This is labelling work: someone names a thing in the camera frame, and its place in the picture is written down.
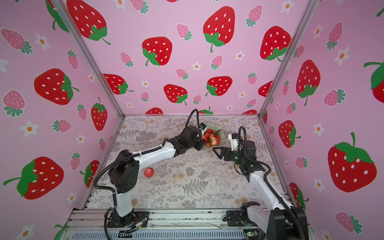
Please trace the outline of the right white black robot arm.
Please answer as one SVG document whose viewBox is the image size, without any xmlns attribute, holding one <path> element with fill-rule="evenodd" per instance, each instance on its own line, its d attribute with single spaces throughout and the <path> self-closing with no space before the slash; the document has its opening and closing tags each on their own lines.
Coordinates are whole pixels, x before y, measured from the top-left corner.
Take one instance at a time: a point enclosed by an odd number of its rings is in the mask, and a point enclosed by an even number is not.
<svg viewBox="0 0 384 240">
<path fill-rule="evenodd" d="M 254 142 L 238 143 L 234 140 L 230 148 L 215 147 L 213 151 L 220 160 L 237 164 L 241 175 L 246 177 L 264 202 L 265 210 L 260 204 L 243 204 L 240 216 L 244 221 L 258 226 L 267 240 L 309 239 L 308 221 L 304 210 L 292 205 L 268 181 L 272 168 L 257 160 Z"/>
</svg>

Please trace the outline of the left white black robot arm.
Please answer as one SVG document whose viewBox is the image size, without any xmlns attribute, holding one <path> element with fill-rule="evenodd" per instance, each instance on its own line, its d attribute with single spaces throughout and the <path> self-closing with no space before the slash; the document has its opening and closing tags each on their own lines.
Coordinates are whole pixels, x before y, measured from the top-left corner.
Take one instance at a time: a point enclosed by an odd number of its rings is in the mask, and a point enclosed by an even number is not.
<svg viewBox="0 0 384 240">
<path fill-rule="evenodd" d="M 200 151 L 206 144 L 204 123 L 185 126 L 181 134 L 165 138 L 158 147 L 140 152 L 123 150 L 116 160 L 105 167 L 93 180 L 93 187 L 112 192 L 114 206 L 108 210 L 105 224 L 108 228 L 128 227 L 136 223 L 132 205 L 132 191 L 137 184 L 141 170 L 159 161 L 175 158 L 189 149 Z"/>
</svg>

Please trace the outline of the red fake apple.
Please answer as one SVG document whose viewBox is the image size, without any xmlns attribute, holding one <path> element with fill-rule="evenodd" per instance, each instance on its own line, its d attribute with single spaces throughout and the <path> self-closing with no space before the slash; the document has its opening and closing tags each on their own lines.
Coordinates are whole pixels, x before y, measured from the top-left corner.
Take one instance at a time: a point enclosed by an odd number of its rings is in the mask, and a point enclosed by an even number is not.
<svg viewBox="0 0 384 240">
<path fill-rule="evenodd" d="M 146 168 L 144 171 L 144 175 L 147 178 L 151 178 L 155 174 L 155 171 L 152 168 Z"/>
</svg>

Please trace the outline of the red cherry bunch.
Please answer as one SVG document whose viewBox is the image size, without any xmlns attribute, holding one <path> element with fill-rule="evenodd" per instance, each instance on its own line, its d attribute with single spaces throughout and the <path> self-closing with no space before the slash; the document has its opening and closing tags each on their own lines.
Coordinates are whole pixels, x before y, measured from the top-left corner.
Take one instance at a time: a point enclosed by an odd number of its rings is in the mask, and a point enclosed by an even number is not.
<svg viewBox="0 0 384 240">
<path fill-rule="evenodd" d="M 212 146 L 210 144 L 210 138 L 211 137 L 217 137 L 219 140 L 220 140 L 220 143 L 221 143 L 221 136 L 220 136 L 220 133 L 221 133 L 222 130 L 217 130 L 217 131 L 214 131 L 212 129 L 208 129 L 207 131 L 205 131 L 203 133 L 203 136 L 202 136 L 202 140 L 204 140 L 206 143 L 205 143 L 205 147 L 206 148 L 210 148 L 210 147 L 217 147 L 217 146 Z"/>
</svg>

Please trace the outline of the red yellow fake strawberry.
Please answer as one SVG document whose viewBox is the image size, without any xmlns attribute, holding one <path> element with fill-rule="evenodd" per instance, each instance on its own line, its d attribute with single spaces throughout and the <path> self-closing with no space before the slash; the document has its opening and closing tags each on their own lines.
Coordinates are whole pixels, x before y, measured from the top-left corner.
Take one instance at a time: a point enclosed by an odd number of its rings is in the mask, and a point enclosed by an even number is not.
<svg viewBox="0 0 384 240">
<path fill-rule="evenodd" d="M 210 144 L 212 146 L 218 146 L 220 144 L 220 140 L 217 137 L 211 137 L 210 138 Z"/>
</svg>

